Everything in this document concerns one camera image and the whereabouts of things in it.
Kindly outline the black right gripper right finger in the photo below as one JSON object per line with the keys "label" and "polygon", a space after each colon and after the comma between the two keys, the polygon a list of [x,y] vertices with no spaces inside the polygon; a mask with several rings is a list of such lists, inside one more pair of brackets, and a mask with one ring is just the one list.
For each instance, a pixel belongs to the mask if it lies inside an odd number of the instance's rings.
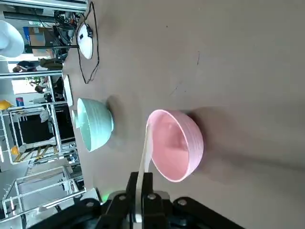
{"label": "black right gripper right finger", "polygon": [[242,226],[190,197],[173,202],[153,190],[153,174],[142,181],[143,229],[241,229]]}

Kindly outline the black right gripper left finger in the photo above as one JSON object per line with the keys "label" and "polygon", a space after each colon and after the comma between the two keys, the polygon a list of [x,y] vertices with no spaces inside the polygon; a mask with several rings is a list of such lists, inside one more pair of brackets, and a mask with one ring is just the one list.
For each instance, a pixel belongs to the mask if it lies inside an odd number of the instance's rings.
{"label": "black right gripper left finger", "polygon": [[139,190],[136,188],[138,172],[130,174],[126,189],[111,193],[106,202],[85,198],[73,206],[72,229],[132,228],[136,208],[139,207]]}

